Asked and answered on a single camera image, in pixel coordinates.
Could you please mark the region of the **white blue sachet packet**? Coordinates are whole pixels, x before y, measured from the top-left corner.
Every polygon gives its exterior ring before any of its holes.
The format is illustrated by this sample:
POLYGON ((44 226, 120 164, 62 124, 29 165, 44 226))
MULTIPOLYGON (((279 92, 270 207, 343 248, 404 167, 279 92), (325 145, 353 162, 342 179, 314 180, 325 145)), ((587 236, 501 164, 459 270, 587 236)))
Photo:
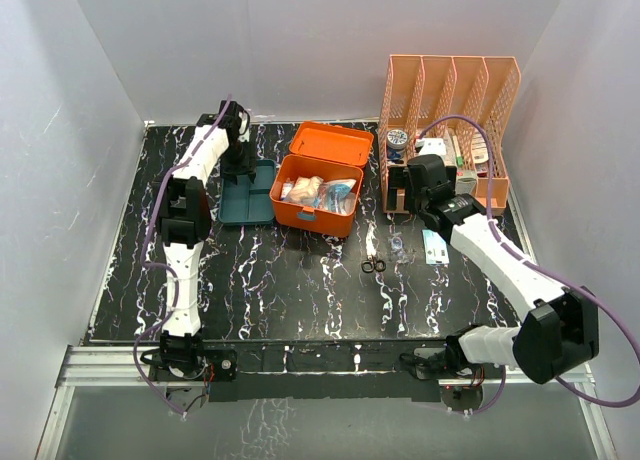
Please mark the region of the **white blue sachet packet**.
POLYGON ((448 265, 449 255, 445 240, 436 232, 428 229, 422 231, 422 237, 425 250, 425 262, 432 266, 448 265))

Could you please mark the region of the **clear bag blue items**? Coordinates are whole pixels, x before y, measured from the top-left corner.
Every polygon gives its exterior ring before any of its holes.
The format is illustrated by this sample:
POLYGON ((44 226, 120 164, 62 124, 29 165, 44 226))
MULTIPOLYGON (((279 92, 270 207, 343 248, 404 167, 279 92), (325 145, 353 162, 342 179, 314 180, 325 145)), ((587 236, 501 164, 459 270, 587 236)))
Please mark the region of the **clear bag blue items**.
POLYGON ((317 207, 329 213, 346 216, 353 212, 355 203, 356 196, 353 192, 325 190, 318 195, 317 207))

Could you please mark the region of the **light blue long packet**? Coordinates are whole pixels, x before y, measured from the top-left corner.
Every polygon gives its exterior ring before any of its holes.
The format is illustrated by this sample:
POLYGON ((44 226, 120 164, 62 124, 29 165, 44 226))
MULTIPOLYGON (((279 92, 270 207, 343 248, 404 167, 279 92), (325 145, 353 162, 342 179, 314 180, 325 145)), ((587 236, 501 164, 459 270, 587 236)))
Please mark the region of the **light blue long packet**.
POLYGON ((326 183, 326 196, 328 200, 341 202, 351 192, 356 184, 355 179, 338 179, 326 183))

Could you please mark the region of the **black handled scissors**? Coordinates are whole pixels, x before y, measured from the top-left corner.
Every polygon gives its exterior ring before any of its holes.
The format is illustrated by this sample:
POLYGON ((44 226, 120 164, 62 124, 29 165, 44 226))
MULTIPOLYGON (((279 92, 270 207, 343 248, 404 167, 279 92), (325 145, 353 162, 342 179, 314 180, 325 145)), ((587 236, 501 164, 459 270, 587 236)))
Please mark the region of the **black handled scissors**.
POLYGON ((365 274, 382 273, 386 270, 386 262, 379 256, 374 240, 376 227, 369 222, 365 235, 365 257, 361 261, 361 271, 365 274))

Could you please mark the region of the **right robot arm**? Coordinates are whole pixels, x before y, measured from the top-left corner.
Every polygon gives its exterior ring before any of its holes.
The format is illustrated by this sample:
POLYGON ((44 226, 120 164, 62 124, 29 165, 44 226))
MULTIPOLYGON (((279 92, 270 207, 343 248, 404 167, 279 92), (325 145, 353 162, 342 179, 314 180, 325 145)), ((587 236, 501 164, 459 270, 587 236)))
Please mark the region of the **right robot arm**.
POLYGON ((429 154, 409 160, 401 171, 408 211, 475 264, 520 319, 517 327, 471 325, 451 334, 429 362, 460 377, 481 364, 517 367, 545 384, 598 355, 596 305, 577 288, 535 271, 479 201, 456 193, 455 167, 429 154))

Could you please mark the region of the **beige bandage bag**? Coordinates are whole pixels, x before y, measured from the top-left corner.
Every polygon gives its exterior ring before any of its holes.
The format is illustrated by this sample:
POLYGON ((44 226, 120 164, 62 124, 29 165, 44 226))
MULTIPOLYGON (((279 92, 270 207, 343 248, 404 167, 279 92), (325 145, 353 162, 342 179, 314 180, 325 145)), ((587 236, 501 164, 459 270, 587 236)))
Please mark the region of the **beige bandage bag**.
POLYGON ((312 205, 317 199, 323 182, 324 180, 319 176, 298 177, 286 195, 285 200, 299 205, 312 205))

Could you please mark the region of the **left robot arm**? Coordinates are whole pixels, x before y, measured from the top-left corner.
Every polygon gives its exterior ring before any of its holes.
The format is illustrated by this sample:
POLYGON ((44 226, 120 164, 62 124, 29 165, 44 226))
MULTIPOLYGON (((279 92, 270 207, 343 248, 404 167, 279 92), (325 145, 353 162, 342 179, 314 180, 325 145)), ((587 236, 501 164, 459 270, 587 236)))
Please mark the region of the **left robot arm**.
POLYGON ((198 119, 191 143, 160 181, 145 241, 158 236, 165 260, 141 262, 166 274, 164 318, 145 333, 160 334, 158 367, 186 379, 201 376, 207 356, 200 337, 199 265, 212 215, 207 183, 211 174, 234 184, 256 178, 257 154, 250 139, 250 113, 227 98, 214 114, 198 119))

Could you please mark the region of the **teal divided tray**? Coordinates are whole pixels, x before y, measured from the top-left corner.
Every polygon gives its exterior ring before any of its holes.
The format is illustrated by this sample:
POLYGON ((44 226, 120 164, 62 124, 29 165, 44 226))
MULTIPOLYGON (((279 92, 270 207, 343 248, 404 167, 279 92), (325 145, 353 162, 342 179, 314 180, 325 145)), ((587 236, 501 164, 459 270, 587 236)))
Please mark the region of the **teal divided tray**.
POLYGON ((276 176, 276 163, 257 161, 256 176, 239 175, 237 182, 224 179, 217 220, 227 226, 266 225, 275 218, 269 193, 276 176))

